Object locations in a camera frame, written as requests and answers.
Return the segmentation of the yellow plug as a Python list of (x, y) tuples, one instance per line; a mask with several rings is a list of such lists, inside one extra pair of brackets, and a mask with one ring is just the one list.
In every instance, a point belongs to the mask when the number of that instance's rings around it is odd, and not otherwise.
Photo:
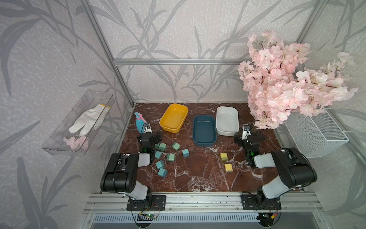
[(232, 164), (225, 164), (225, 171), (226, 172), (233, 172)]
[(220, 158), (223, 162), (228, 161), (228, 155), (226, 153), (221, 153)]

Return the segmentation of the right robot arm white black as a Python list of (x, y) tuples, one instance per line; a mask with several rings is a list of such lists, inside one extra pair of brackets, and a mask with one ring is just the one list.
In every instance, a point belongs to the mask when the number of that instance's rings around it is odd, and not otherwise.
[(234, 143), (244, 148), (249, 166), (264, 169), (275, 168), (277, 177), (261, 186), (255, 196), (257, 204), (277, 200), (281, 195), (304, 188), (317, 181), (317, 173), (310, 161), (297, 148), (281, 148), (270, 153), (259, 153), (259, 145), (266, 138), (249, 130), (241, 136), (234, 135)]

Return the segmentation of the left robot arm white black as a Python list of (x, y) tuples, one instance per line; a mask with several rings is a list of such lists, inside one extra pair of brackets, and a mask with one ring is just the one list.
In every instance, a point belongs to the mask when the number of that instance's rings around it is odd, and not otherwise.
[(113, 153), (100, 182), (102, 192), (126, 194), (136, 201), (152, 201), (149, 187), (137, 180), (138, 168), (153, 163), (155, 145), (162, 141), (160, 133), (146, 132), (137, 137), (141, 144), (139, 153)]

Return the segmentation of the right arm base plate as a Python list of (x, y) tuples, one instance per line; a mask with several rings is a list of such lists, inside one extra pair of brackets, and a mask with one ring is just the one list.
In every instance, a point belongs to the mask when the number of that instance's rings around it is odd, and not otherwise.
[(241, 194), (241, 203), (243, 210), (274, 210), (282, 209), (280, 198), (267, 199), (262, 194)]

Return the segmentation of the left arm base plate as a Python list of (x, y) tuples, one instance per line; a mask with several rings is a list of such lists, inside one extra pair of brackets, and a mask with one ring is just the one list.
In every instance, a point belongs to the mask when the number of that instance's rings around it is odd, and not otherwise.
[(166, 195), (152, 195), (144, 200), (133, 200), (129, 198), (127, 211), (165, 210)]

